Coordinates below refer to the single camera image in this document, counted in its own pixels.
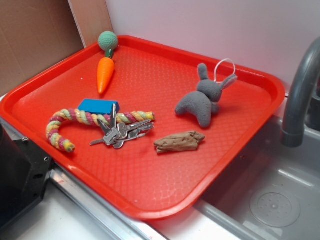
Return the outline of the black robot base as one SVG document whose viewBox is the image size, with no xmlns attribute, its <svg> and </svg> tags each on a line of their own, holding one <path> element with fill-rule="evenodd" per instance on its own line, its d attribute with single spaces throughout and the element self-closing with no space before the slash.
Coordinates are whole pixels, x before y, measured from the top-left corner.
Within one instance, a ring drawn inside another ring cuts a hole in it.
<svg viewBox="0 0 320 240">
<path fill-rule="evenodd" d="M 53 163 L 32 140 L 13 140 L 0 127 L 1 231 L 43 200 Z"/>
</svg>

